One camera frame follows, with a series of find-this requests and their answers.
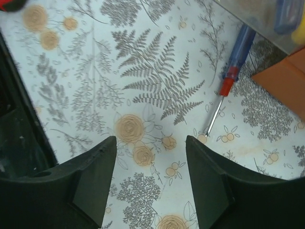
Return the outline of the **orange wooden drawer box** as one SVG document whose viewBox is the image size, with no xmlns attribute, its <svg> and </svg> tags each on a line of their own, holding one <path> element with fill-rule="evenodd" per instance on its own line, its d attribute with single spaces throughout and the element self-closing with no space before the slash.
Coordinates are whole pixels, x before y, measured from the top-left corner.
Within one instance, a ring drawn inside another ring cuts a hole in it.
<svg viewBox="0 0 305 229">
<path fill-rule="evenodd" d="M 273 97 L 305 119 L 305 50 L 301 49 L 252 76 Z"/>
</svg>

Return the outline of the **yellow black screwdriver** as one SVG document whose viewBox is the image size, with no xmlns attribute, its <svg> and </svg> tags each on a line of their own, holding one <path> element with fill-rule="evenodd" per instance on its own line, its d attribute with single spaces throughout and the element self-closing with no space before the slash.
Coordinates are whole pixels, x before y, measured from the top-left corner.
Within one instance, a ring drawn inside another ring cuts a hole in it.
<svg viewBox="0 0 305 229">
<path fill-rule="evenodd" d="M 298 45 L 305 44 L 305 18 L 301 19 L 300 24 L 295 31 L 291 34 L 292 41 Z"/>
</svg>

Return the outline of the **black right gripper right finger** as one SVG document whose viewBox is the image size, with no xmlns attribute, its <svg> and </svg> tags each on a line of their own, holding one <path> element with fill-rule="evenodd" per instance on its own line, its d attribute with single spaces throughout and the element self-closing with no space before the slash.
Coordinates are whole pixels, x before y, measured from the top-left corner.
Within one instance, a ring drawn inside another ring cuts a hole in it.
<svg viewBox="0 0 305 229">
<path fill-rule="evenodd" d="M 186 156 L 199 228 L 302 229 L 305 180 L 260 174 L 187 136 Z"/>
</svg>

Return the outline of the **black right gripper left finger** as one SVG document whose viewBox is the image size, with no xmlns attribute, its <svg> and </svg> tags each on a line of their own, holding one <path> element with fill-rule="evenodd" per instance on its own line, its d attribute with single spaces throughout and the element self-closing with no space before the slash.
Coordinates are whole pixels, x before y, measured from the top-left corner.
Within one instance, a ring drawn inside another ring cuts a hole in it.
<svg viewBox="0 0 305 229">
<path fill-rule="evenodd" d="M 3 229 L 99 229 L 114 170 L 110 136 L 87 152 L 31 177 L 0 180 Z"/>
</svg>

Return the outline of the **clear acrylic drawer tray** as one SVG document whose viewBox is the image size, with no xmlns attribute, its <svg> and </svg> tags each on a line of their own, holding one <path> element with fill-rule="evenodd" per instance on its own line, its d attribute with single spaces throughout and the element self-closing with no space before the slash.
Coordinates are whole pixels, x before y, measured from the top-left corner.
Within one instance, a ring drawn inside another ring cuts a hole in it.
<svg viewBox="0 0 305 229">
<path fill-rule="evenodd" d="M 305 47 L 292 41 L 292 33 L 279 35 L 274 31 L 276 0 L 217 0 L 216 3 L 286 54 Z"/>
</svg>

